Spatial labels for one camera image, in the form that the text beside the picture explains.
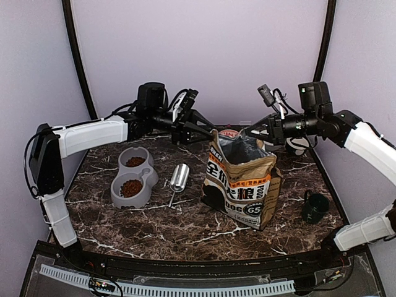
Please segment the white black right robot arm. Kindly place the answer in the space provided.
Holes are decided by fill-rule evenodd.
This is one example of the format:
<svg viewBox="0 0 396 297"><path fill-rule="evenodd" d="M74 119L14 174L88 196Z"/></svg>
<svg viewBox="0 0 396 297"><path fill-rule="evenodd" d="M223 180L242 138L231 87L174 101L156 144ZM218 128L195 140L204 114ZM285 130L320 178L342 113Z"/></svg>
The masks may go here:
<svg viewBox="0 0 396 297"><path fill-rule="evenodd" d="M298 86L302 113L289 115L281 112L270 114L245 133L265 144L283 145L287 140L316 136L329 139L335 145L354 156L343 165L353 174L350 181L367 181L373 186L378 176L395 183L395 146L388 142L374 126L349 110L333 111L326 82L308 82ZM379 239L395 238L395 202L383 210L356 223L335 229L322 242L322 250L316 254L316 263L328 269L338 261L340 252L373 243Z"/></svg>

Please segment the silver metal scoop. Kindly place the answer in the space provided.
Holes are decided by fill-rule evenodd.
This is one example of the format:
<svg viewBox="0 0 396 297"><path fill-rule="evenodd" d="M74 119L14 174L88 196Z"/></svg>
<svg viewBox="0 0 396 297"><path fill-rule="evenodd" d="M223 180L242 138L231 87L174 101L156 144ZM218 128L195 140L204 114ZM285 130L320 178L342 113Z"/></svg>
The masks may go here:
<svg viewBox="0 0 396 297"><path fill-rule="evenodd" d="M190 168L185 163L178 164L174 169L173 175L170 180L170 189L172 190L172 196L168 204L169 207L171 207L173 204L175 194L184 191L189 177L189 172Z"/></svg>

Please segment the translucent double pet bowl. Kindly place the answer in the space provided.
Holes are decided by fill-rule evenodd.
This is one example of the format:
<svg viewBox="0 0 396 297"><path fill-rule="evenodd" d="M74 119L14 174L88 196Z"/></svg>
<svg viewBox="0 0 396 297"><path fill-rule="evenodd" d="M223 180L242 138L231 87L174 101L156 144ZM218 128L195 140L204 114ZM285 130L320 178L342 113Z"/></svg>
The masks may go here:
<svg viewBox="0 0 396 297"><path fill-rule="evenodd" d="M142 157L145 159L143 164L137 167L126 167L125 164L131 157ZM118 157L118 174L114 178L110 187L111 200L115 207L143 207L151 198L152 188L158 182L158 175L154 169L154 160L150 152L143 147L131 147L124 150ZM121 186L130 179L139 180L143 188L133 197L121 197Z"/></svg>

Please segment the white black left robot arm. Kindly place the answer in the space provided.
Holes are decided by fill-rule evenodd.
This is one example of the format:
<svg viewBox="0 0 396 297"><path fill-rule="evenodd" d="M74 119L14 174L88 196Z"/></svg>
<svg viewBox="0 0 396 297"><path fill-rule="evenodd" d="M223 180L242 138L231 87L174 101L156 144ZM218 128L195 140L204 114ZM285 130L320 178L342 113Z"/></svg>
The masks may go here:
<svg viewBox="0 0 396 297"><path fill-rule="evenodd" d="M79 240L65 203L62 160L102 145L138 140L155 129L169 132L174 144L192 143L192 133L210 140L214 125L193 109L197 95L197 90L182 89L169 101L163 83L147 82L139 86L134 102L107 117L68 126L38 126L24 150L25 182L30 195L40 201L45 223L66 248L62 258L74 270L87 265L87 255L76 247Z"/></svg>

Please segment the brown pet food bag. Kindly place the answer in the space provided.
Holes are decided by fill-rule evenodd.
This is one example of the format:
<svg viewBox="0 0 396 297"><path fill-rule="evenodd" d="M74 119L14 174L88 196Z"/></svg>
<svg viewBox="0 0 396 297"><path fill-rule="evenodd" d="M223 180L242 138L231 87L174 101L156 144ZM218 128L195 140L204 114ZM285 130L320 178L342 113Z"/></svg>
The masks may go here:
<svg viewBox="0 0 396 297"><path fill-rule="evenodd" d="M272 219L282 176L277 156L244 131L228 137L213 129L201 201L250 228Z"/></svg>

